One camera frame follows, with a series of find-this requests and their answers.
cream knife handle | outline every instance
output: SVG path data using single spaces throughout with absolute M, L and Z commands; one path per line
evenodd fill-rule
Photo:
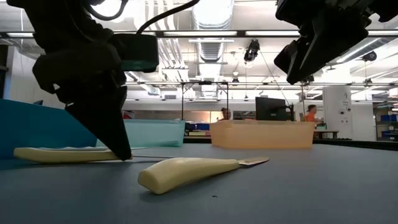
M 179 185 L 239 168 L 235 159 L 173 158 L 150 166 L 139 173 L 138 183 L 155 194 Z
M 43 164 L 81 163 L 119 160 L 111 151 L 50 151 L 29 147 L 15 148 L 14 156 Z

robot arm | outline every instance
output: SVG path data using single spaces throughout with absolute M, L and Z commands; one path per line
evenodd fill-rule
M 121 160 L 131 158 L 121 108 L 127 87 L 124 71 L 154 72 L 159 64 L 157 38 L 143 35 L 152 23 L 192 7 L 190 1 L 147 21 L 136 34 L 114 34 L 90 16 L 112 20 L 92 9 L 104 0 L 7 0 L 25 9 L 34 38 L 45 50 L 33 74 L 41 89 L 57 94 L 75 119 L 108 146 Z
M 398 14 L 396 0 L 278 0 L 277 5 L 276 18 L 300 29 L 300 38 L 274 60 L 291 84 L 314 74 L 365 39 L 372 14 L 378 14 L 380 22 Z

person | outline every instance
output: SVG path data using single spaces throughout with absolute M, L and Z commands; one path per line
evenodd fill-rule
M 315 114 L 317 113 L 317 106 L 310 105 L 308 106 L 308 113 L 304 117 L 304 121 L 307 122 L 315 122 L 316 124 L 321 124 L 322 121 L 315 118 Z
M 225 121 L 231 119 L 231 111 L 227 108 L 222 108 L 221 111 L 223 112 L 223 119 L 219 119 L 218 121 Z

orange translucent bin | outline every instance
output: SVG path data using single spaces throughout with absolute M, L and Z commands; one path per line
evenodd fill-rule
M 229 120 L 210 124 L 211 142 L 230 149 L 311 149 L 315 124 Z

blue-gray table surface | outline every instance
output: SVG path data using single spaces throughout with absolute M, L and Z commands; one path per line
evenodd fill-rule
M 153 195 L 137 183 L 139 171 L 156 159 L 59 166 L 0 161 L 0 223 L 398 223 L 398 152 L 329 145 L 277 151 L 184 144 L 133 153 L 271 160 L 164 195 Z

